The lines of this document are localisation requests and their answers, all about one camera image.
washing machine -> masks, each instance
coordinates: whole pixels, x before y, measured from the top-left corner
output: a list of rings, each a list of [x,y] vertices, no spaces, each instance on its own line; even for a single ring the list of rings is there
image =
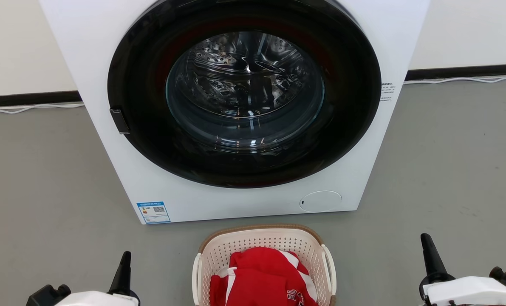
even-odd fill
[[[40,2],[142,224],[356,210],[429,4]]]

brown basket rim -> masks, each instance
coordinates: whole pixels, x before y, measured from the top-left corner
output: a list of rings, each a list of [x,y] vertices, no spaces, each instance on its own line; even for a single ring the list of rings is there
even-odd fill
[[[199,248],[198,252],[200,254],[202,254],[204,252],[204,249],[206,248],[206,245],[211,240],[213,240],[213,238],[215,238],[217,236],[229,234],[229,233],[237,232],[237,231],[255,230],[255,229],[298,229],[298,230],[303,230],[303,231],[309,233],[311,236],[313,236],[315,238],[315,240],[317,240],[317,242],[319,242],[319,244],[325,244],[323,242],[323,240],[321,239],[321,236],[319,236],[319,234],[317,234],[311,228],[306,227],[305,225],[295,224],[295,223],[257,224],[257,225],[247,225],[244,227],[235,227],[235,228],[228,228],[228,229],[222,229],[222,230],[216,231],[213,234],[210,234],[204,240],[204,242],[202,242],[202,244],[200,244],[200,248]]]

white plastic basket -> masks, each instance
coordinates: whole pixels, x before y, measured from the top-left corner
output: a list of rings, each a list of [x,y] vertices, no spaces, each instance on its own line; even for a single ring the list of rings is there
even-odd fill
[[[272,224],[218,231],[202,243],[192,268],[195,305],[209,306],[211,276],[229,264],[230,255],[263,246],[295,252],[315,284],[317,304],[336,304],[336,269],[330,251],[319,235],[298,224]]]

round black door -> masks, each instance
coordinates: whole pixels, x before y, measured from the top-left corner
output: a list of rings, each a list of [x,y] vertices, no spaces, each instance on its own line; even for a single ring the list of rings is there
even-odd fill
[[[119,131],[213,186],[284,184],[328,167],[381,93],[369,41],[322,0],[166,0],[129,29],[108,77]]]

concrete floor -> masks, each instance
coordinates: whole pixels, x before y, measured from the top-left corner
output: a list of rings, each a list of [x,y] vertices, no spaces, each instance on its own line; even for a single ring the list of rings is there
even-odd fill
[[[149,226],[84,108],[0,114],[0,305],[47,283],[105,291],[130,250],[143,305],[189,306],[207,235],[276,222],[324,238],[341,306],[422,304],[422,232],[455,277],[506,269],[506,81],[406,85],[358,211]]]

